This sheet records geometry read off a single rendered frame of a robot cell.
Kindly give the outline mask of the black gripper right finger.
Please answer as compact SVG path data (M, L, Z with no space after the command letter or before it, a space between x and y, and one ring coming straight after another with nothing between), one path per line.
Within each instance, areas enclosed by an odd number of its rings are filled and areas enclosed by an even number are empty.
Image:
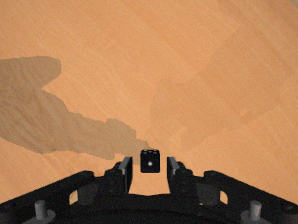
M174 156L167 157L167 182L166 211L200 216L202 204L240 224L298 224L297 204L215 170L193 177ZM221 191L227 204L220 200Z

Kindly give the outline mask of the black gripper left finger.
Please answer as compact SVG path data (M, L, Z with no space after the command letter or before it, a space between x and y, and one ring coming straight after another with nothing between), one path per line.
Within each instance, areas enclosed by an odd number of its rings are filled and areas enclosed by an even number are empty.
M87 170L75 173L1 203L0 224L47 224L89 206L90 212L125 209L124 193L129 193L132 179L132 157L124 157L104 176L94 177ZM76 190L78 201L70 205L70 195Z

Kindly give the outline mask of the tan square mat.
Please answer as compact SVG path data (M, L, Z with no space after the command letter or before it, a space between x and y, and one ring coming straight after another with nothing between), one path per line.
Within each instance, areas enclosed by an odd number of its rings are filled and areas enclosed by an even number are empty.
M74 203L78 200L77 192L74 194L74 196L70 199L70 204Z

